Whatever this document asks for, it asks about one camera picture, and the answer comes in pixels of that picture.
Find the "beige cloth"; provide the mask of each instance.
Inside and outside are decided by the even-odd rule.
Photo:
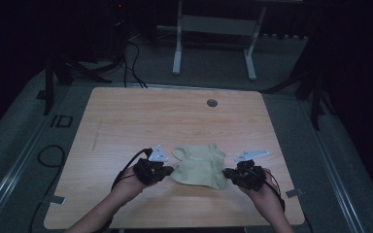
[[[225,153],[216,144],[187,145],[174,148],[172,153],[181,162],[175,164],[171,178],[179,183],[207,185],[216,189],[226,186],[222,173]]]

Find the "wooden table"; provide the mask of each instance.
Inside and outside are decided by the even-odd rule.
[[[207,101],[214,99],[216,107]],[[287,204],[291,224],[304,221],[286,162],[261,94],[203,89],[94,88],[70,150],[55,196],[45,218],[48,229],[65,229],[85,215],[110,191],[118,172],[144,148],[161,144],[215,143],[226,153],[225,168],[243,150],[269,150],[255,163],[270,168]],[[231,180],[225,189],[185,185],[165,178],[119,210],[113,228],[221,227],[266,225],[250,199]]]

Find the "hand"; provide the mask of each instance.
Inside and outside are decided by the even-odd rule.
[[[123,173],[120,181],[112,189],[109,197],[122,207],[149,186],[150,185],[141,183],[135,176],[133,167],[129,167]]]
[[[272,183],[271,171],[265,168],[263,170],[266,171],[264,172],[266,181],[277,190],[277,186]],[[250,197],[256,209],[272,225],[275,232],[293,232],[284,214],[280,199],[268,185],[263,185],[258,192],[243,187],[239,188]]]
[[[66,232],[94,232],[109,221],[127,202],[138,196],[146,187],[135,176],[132,167],[125,170],[112,191]]]

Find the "person's left hand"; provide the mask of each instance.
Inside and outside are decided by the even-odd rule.
[[[112,189],[110,196],[112,199],[119,201],[120,206],[124,206],[149,186],[150,185],[144,185],[140,182],[135,176],[133,167],[129,167],[123,173],[120,181]]]

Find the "forearm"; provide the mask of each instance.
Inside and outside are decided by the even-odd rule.
[[[269,203],[265,206],[265,203],[254,202],[256,209],[259,213],[271,224],[276,233],[293,233],[292,227],[290,226],[284,211],[281,206]]]
[[[110,194],[91,211],[89,211],[83,218],[71,226],[66,232],[83,233],[99,230],[124,204],[125,201],[115,200]]]

